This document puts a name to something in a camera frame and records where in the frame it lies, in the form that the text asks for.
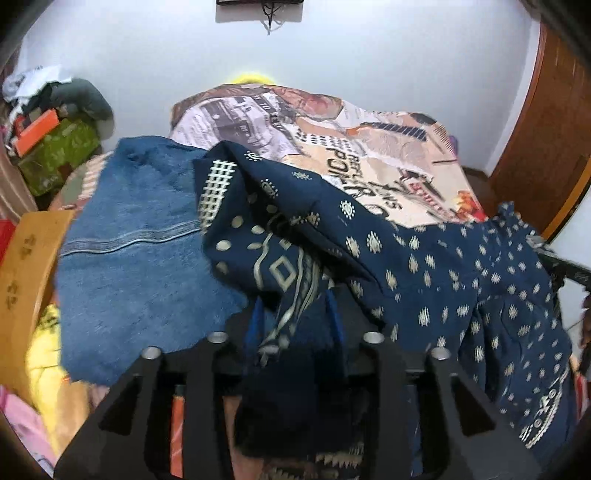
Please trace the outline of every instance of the orange box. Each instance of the orange box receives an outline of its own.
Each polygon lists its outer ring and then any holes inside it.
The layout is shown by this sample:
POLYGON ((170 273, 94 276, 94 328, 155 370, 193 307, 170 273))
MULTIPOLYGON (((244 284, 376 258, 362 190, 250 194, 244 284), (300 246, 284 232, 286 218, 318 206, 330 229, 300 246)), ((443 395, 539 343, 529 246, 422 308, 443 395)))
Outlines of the orange box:
POLYGON ((15 142, 18 156, 23 158, 39 140, 60 124, 56 111, 52 108, 29 125, 15 142))

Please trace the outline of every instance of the white wall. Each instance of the white wall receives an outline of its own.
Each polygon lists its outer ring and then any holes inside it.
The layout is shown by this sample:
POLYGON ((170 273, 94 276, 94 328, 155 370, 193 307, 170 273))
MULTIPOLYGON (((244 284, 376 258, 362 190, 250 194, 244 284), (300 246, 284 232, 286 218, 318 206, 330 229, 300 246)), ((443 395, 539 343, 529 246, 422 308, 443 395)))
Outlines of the white wall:
MULTIPOLYGON (((552 242, 552 247, 559 256, 591 268, 591 190, 589 190, 579 208, 570 218, 564 228, 552 242)), ((583 288, 572 281, 567 281, 560 289, 560 305, 562 307, 563 323, 565 328, 575 325, 581 317, 581 304, 587 293, 583 288)), ((580 326, 576 325, 569 330, 573 340, 573 350, 580 341, 580 326)))
MULTIPOLYGON (((293 8, 285 15, 297 17, 293 8)), ((175 102, 254 71, 366 109, 429 113, 458 137, 463 164, 485 168, 532 48, 519 0, 306 0, 301 21, 270 35, 253 20, 260 7, 220 9, 215 0, 55 0, 25 38, 21 64, 61 63, 94 83, 115 111, 106 148, 167 135, 175 102)))

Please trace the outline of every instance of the pink fabric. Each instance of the pink fabric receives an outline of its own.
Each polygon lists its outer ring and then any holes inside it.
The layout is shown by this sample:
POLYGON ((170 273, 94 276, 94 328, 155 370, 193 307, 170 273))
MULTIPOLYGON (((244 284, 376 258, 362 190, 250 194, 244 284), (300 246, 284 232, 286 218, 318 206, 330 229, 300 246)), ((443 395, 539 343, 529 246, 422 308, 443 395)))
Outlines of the pink fabric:
POLYGON ((47 440, 41 416, 3 385, 0 385, 0 410, 31 456, 48 475, 53 476, 56 456, 47 440))

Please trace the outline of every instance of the orange strip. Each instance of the orange strip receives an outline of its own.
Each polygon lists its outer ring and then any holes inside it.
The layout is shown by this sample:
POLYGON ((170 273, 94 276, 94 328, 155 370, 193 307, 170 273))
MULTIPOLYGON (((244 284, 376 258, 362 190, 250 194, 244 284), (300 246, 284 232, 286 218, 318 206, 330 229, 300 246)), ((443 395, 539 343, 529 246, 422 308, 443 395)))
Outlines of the orange strip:
POLYGON ((542 232, 542 236, 546 240, 548 240, 548 238, 550 238, 550 236, 552 236, 552 234, 556 231, 556 229, 558 227, 560 227, 560 225, 564 221, 564 218, 570 213, 572 208, 579 201, 579 198, 581 197, 581 194, 585 190, 585 188, 589 182, 589 179, 591 179, 591 157, 589 157, 589 159, 587 159, 587 164, 585 165, 585 168, 584 168, 583 172, 581 173, 579 181, 577 181, 577 183, 573 187, 573 191, 570 192, 570 195, 566 199, 564 205, 560 208, 560 210, 558 211, 556 216, 552 219, 550 224, 545 228, 544 232, 542 232))

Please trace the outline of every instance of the newspaper print blanket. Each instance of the newspaper print blanket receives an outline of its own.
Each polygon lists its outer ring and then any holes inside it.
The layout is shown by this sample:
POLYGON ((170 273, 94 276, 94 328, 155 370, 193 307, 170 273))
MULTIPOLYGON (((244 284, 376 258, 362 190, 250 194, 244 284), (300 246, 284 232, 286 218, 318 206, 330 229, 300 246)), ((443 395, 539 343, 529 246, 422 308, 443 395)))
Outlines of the newspaper print blanket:
POLYGON ((443 125, 422 113, 368 112, 275 85, 221 85, 177 103, 170 138, 221 140, 311 170, 405 227, 484 221, 443 125))

